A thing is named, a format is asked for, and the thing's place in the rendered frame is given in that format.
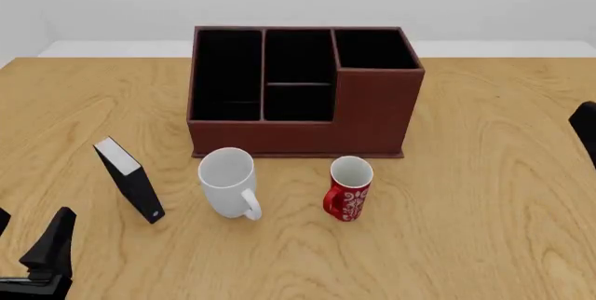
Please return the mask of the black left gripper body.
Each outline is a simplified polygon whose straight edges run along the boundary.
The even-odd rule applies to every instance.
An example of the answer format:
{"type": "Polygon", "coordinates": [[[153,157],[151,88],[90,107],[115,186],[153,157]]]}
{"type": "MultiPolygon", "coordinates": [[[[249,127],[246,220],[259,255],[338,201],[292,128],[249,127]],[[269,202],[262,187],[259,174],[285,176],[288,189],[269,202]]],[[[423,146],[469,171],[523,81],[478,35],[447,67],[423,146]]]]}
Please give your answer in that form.
{"type": "Polygon", "coordinates": [[[0,277],[0,300],[66,300],[73,270],[33,270],[25,277],[0,277]]]}

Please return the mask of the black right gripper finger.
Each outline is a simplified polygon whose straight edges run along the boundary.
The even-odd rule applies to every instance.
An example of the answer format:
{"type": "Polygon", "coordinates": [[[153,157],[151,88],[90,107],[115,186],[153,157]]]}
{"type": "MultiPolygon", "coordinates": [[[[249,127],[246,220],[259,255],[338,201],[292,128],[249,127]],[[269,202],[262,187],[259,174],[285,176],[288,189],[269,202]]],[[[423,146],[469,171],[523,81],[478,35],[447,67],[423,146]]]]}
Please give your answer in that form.
{"type": "Polygon", "coordinates": [[[596,168],[596,102],[581,103],[568,120],[596,168]]]}

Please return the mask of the white mug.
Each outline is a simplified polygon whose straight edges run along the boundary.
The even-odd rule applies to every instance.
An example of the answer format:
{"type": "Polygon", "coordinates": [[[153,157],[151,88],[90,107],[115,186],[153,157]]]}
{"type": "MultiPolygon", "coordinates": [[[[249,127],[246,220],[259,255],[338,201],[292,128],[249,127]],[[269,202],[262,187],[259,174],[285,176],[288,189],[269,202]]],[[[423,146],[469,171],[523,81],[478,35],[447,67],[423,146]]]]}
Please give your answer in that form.
{"type": "Polygon", "coordinates": [[[226,218],[262,218],[256,198],[256,173],[250,154],[240,148],[220,148],[201,159],[197,176],[211,207],[226,218]]]}

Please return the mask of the red-brown desk caddy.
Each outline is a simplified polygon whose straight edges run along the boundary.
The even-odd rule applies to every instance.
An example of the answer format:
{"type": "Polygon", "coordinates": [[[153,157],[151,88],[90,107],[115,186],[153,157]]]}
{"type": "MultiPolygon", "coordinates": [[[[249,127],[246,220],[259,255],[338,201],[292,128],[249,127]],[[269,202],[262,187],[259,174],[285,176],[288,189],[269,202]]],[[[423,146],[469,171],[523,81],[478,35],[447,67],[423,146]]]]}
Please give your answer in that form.
{"type": "Polygon", "coordinates": [[[193,157],[402,157],[425,69],[398,27],[197,26],[193,157]]]}

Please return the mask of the red patterned mug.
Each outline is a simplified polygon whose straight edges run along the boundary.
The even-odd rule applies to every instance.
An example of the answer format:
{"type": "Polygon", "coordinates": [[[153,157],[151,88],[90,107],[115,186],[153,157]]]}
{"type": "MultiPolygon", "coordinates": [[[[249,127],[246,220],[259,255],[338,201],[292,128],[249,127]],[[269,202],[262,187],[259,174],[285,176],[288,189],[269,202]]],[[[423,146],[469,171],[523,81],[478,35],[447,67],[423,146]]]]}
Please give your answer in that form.
{"type": "Polygon", "coordinates": [[[339,157],[330,167],[331,185],[322,207],[339,221],[359,218],[373,181],[373,168],[360,157],[339,157]]]}

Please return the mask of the black book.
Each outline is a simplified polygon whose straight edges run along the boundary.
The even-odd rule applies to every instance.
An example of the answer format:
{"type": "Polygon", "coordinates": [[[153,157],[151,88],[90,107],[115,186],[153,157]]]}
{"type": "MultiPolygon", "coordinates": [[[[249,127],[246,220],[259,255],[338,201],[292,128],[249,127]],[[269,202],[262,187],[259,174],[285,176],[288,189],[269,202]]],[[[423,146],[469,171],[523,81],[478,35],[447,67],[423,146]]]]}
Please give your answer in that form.
{"type": "Polygon", "coordinates": [[[95,143],[93,148],[122,196],[142,217],[149,224],[163,218],[165,211],[140,162],[112,137],[95,143]]]}

